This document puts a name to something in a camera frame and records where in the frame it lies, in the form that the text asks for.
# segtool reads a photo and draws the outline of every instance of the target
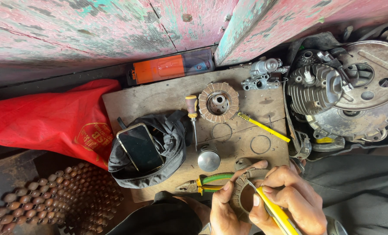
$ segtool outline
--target black bag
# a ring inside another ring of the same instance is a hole
[[[164,158],[165,164],[145,174],[141,174],[135,168],[117,138],[114,138],[108,160],[108,171],[111,172],[111,175],[120,186],[141,189],[156,185],[169,178],[181,166],[186,158],[186,142],[191,143],[191,140],[186,140],[185,136],[191,136],[192,138],[190,121],[184,121],[186,127],[181,122],[181,118],[184,117],[187,117],[186,113],[176,110],[169,116],[165,114],[150,114],[139,117],[129,124],[129,126],[133,126],[138,123],[144,123],[147,126],[155,127],[164,134],[163,138],[152,137],[156,150]]]

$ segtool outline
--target smartphone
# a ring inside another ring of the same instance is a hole
[[[164,159],[156,150],[154,139],[144,123],[119,131],[116,137],[140,173],[150,172],[164,164]]]

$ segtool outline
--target gray pants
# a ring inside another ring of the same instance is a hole
[[[325,215],[348,234],[388,235],[388,156],[342,155],[307,162],[303,176]]]

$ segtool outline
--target pliers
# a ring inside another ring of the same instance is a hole
[[[188,193],[196,193],[199,192],[201,195],[203,195],[203,192],[216,192],[217,190],[221,189],[223,185],[205,185],[207,183],[221,180],[221,179],[230,179],[232,178],[233,173],[221,173],[221,174],[215,174],[208,176],[206,178],[201,179],[200,176],[198,176],[198,179],[196,180],[190,180],[187,181],[180,186],[176,187],[176,191],[181,192],[188,192]]]

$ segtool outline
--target red bag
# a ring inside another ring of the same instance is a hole
[[[120,90],[99,79],[65,93],[26,95],[0,101],[0,145],[49,150],[107,170],[113,132],[102,94]]]

